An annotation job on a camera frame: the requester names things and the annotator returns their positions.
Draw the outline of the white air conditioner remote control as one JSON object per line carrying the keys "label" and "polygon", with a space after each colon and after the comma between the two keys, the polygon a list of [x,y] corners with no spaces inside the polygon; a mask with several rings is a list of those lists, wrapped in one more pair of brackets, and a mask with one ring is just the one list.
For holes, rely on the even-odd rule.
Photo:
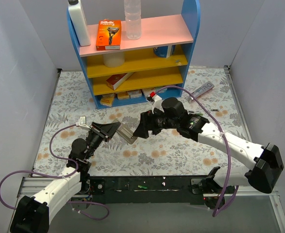
{"label": "white air conditioner remote control", "polygon": [[124,123],[122,123],[119,119],[114,119],[113,123],[120,123],[117,133],[121,136],[128,144],[133,144],[137,137],[134,136],[134,132]]}

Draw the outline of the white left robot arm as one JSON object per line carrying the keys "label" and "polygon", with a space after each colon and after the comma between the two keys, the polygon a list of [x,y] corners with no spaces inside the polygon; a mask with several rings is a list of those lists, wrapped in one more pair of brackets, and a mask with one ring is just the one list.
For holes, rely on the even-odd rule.
{"label": "white left robot arm", "polygon": [[90,180],[88,171],[91,164],[88,159],[102,142],[108,142],[114,136],[120,125],[120,122],[84,125],[88,137],[72,142],[68,162],[61,175],[40,192],[31,197],[24,196],[19,201],[10,232],[46,233],[52,219],[74,195],[96,192],[98,184]]}

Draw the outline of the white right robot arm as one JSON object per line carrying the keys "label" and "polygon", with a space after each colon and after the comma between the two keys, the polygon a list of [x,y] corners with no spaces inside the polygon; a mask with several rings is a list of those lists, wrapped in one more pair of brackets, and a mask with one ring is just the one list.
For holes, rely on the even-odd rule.
{"label": "white right robot arm", "polygon": [[230,172],[229,185],[250,185],[256,190],[270,194],[284,164],[279,148],[274,144],[262,146],[241,139],[231,133],[222,133],[208,119],[189,113],[176,98],[162,100],[155,96],[152,109],[141,113],[135,137],[147,139],[149,134],[157,135],[163,129],[176,129],[188,139],[212,146],[241,162],[243,167]]}

